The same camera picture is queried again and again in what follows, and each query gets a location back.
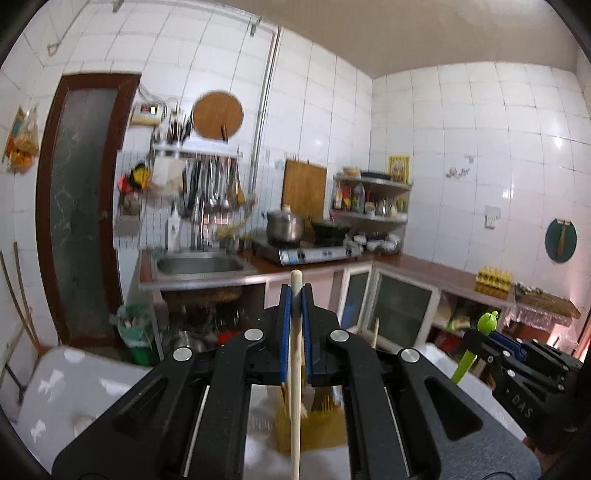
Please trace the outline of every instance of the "stainless steel sink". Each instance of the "stainless steel sink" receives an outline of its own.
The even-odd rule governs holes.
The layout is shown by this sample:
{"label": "stainless steel sink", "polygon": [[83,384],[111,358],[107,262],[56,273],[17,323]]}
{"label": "stainless steel sink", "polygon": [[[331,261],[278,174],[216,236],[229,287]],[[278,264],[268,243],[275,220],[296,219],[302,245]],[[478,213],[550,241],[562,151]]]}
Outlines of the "stainless steel sink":
{"label": "stainless steel sink", "polygon": [[237,255],[225,251],[175,252],[152,256],[152,274],[163,280],[208,280],[252,274],[256,269]]}

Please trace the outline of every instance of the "ceiling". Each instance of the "ceiling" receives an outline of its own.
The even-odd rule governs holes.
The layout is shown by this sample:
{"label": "ceiling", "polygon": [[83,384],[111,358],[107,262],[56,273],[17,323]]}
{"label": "ceiling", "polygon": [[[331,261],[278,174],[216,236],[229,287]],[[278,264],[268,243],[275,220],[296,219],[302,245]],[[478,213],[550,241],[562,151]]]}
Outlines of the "ceiling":
{"label": "ceiling", "polygon": [[373,78],[445,63],[574,71],[577,45],[545,0],[223,0],[317,42]]}

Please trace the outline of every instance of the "brown door frame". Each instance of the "brown door frame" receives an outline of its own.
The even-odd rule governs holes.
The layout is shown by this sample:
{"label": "brown door frame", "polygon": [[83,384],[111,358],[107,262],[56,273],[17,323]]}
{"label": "brown door frame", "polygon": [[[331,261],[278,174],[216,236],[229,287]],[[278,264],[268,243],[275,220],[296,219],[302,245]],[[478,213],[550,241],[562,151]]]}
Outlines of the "brown door frame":
{"label": "brown door frame", "polygon": [[100,171],[97,216],[107,212],[107,218],[99,224],[100,256],[104,259],[102,265],[103,285],[105,286],[106,302],[111,313],[115,313],[122,304],[121,286],[119,284],[119,270],[117,253],[113,248],[113,185],[115,182],[115,163],[117,151],[123,145],[125,128],[135,92],[139,85],[140,75],[123,73],[87,73],[65,75],[61,78],[53,98],[43,143],[39,155],[37,170],[37,188],[35,193],[35,224],[37,230],[37,254],[43,288],[47,297],[47,304],[56,326],[57,334],[62,343],[74,346],[102,346],[117,342],[117,338],[72,338],[66,323],[60,292],[57,286],[56,271],[53,264],[53,250],[51,247],[50,226],[50,193],[51,171],[53,166],[53,152],[56,146],[57,129],[66,102],[66,96],[73,90],[81,89],[116,89],[117,97],[113,105],[111,119],[107,130],[107,137],[103,151]]}

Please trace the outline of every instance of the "brown countertop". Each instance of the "brown countertop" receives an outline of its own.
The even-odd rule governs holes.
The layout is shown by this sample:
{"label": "brown countertop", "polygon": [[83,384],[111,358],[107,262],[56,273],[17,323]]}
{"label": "brown countertop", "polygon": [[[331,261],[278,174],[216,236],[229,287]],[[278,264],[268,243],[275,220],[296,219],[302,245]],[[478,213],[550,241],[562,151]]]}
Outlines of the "brown countertop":
{"label": "brown countertop", "polygon": [[[149,284],[154,282],[151,276],[150,252],[151,251],[149,250],[141,252],[140,283],[144,284],[144,287],[147,290],[150,289]],[[293,266],[282,267],[276,265],[252,252],[244,252],[241,254],[241,257],[256,268],[257,272],[251,275],[252,279],[256,280],[257,278],[260,278],[259,282],[249,281],[248,283],[264,282],[264,277],[269,277],[271,275],[282,276],[282,274],[287,274],[294,268]],[[512,306],[515,303],[515,297],[512,292],[508,293],[506,298],[497,298],[476,291],[476,276],[474,274],[402,254],[392,255],[365,252],[360,257],[351,260],[304,264],[298,265],[297,268],[302,271],[338,271],[349,266],[369,264],[371,262],[378,262],[382,267],[387,268],[394,273],[407,276],[413,280],[428,283],[429,285],[439,288],[441,291],[452,293],[473,301],[478,301],[490,305],[491,307],[502,309],[504,307]]]}

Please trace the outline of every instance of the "trash can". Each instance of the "trash can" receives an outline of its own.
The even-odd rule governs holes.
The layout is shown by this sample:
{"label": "trash can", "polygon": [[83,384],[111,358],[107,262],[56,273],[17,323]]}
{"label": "trash can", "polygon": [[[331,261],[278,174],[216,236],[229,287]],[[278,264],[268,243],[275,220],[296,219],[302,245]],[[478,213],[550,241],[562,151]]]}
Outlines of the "trash can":
{"label": "trash can", "polygon": [[153,367],[158,363],[158,353],[154,345],[150,312],[145,305],[132,304],[119,307],[112,323],[124,344],[129,348],[134,362],[143,367]]}

